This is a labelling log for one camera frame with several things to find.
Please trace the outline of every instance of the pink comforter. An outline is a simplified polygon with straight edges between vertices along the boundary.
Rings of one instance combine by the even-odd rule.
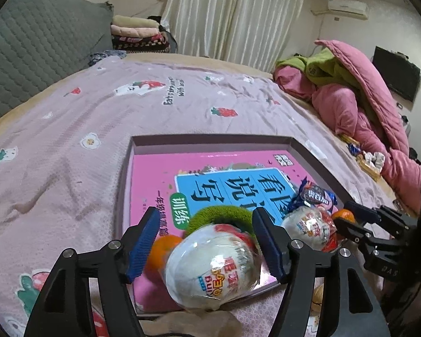
[[[338,41],[317,41],[353,74],[366,94],[382,127],[374,127],[362,108],[357,107],[354,92],[339,84],[316,87],[300,70],[279,67],[274,79],[291,95],[312,103],[321,121],[335,134],[347,134],[360,142],[366,152],[382,152],[385,165],[382,176],[402,201],[415,212],[421,208],[421,166],[409,158],[409,143],[395,108],[395,102],[382,77],[359,50]]]

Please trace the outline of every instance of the screw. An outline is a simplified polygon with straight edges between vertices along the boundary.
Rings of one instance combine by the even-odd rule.
[[[291,245],[292,245],[292,247],[293,247],[294,249],[301,249],[301,248],[303,248],[303,247],[304,247],[304,243],[303,243],[303,242],[301,242],[300,240],[293,240],[293,241],[291,242]]]
[[[342,255],[343,257],[349,257],[351,255],[351,251],[349,251],[348,249],[340,249],[340,255]]]
[[[62,253],[62,256],[64,257],[64,258],[69,258],[69,257],[72,257],[73,256],[73,253],[74,253],[75,251],[73,250],[73,249],[66,249],[66,250],[64,250],[64,252]]]
[[[109,242],[108,247],[110,249],[119,249],[121,245],[122,244],[120,243],[120,241],[115,240],[115,241]]]

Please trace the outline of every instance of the curtain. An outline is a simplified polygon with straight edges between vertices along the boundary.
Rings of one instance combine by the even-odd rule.
[[[178,53],[270,71],[304,0],[168,0],[161,24]]]

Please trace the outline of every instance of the air conditioner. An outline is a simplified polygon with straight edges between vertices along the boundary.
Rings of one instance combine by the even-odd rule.
[[[361,1],[353,0],[328,0],[329,12],[357,19],[368,19],[368,5]]]

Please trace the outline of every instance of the black television screen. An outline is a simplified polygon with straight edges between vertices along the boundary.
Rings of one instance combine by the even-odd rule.
[[[388,88],[413,102],[421,82],[421,70],[404,57],[376,47],[373,65]]]

